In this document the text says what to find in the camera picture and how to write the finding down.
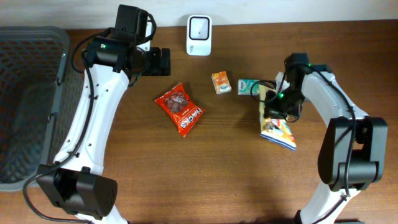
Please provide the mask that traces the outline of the red snack bag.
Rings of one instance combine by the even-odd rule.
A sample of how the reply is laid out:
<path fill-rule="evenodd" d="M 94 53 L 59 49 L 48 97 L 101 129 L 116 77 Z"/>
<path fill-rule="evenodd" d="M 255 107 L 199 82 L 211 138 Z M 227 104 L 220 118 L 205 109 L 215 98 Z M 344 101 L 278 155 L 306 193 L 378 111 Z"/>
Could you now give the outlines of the red snack bag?
<path fill-rule="evenodd" d="M 205 112 L 204 109 L 191 101 L 183 83 L 178 83 L 154 101 L 170 116 L 183 137 L 189 133 L 199 117 Z"/>

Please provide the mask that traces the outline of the orange tissue pack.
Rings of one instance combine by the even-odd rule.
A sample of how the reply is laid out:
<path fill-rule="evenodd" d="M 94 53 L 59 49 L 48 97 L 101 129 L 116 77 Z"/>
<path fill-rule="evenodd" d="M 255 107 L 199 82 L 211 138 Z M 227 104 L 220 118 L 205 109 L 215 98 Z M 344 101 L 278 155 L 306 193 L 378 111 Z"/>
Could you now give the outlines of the orange tissue pack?
<path fill-rule="evenodd" d="M 216 91 L 216 94 L 228 93 L 232 90 L 227 73 L 225 71 L 213 73 L 211 79 Z"/>

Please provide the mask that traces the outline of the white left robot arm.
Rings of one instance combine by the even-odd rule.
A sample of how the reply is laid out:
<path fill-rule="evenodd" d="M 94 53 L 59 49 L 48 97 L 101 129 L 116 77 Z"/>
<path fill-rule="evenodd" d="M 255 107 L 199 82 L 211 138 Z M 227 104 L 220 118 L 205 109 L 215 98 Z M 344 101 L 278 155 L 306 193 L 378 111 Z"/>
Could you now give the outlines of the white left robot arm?
<path fill-rule="evenodd" d="M 53 164 L 33 177 L 68 223 L 125 222 L 117 182 L 103 176 L 105 147 L 124 92 L 142 76 L 171 73 L 170 50 L 150 46 L 156 28 L 152 14 L 120 5 L 114 27 L 79 44 L 85 79 L 72 125 Z"/>

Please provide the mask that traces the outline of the cream chips bag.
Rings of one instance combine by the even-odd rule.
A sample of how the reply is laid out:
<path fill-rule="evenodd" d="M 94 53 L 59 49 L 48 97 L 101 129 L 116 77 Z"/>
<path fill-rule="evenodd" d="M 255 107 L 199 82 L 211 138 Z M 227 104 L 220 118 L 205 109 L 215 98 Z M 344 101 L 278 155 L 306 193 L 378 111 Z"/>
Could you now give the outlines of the cream chips bag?
<path fill-rule="evenodd" d="M 271 80 L 270 82 L 260 82 L 258 84 L 259 88 L 259 122 L 261 125 L 260 136 L 266 140 L 274 142 L 282 147 L 295 151 L 297 146 L 293 134 L 287 125 L 285 119 L 271 119 L 264 118 L 264 107 L 266 98 L 266 93 L 268 91 L 276 92 L 281 81 L 283 73 L 279 72 L 276 76 L 276 81 Z"/>

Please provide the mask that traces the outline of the teal tissue pack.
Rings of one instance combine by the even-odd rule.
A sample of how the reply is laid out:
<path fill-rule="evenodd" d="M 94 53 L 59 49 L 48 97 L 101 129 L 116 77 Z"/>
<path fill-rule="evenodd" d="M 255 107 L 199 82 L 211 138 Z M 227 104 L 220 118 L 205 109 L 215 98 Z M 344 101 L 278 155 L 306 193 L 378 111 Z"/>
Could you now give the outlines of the teal tissue pack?
<path fill-rule="evenodd" d="M 259 94 L 258 81 L 253 79 L 238 80 L 238 95 L 256 96 Z"/>

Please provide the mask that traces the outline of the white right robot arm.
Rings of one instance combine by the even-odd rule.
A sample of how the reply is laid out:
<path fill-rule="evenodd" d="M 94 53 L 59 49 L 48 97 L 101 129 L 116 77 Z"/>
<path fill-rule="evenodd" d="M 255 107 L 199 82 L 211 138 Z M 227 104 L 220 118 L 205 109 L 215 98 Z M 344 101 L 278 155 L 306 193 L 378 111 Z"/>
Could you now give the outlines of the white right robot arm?
<path fill-rule="evenodd" d="M 334 223 L 348 202 L 384 173 L 388 125 L 358 108 L 325 64 L 311 64 L 306 53 L 292 53 L 285 71 L 264 98 L 264 119 L 300 117 L 305 100 L 326 124 L 318 155 L 320 183 L 294 223 Z"/>

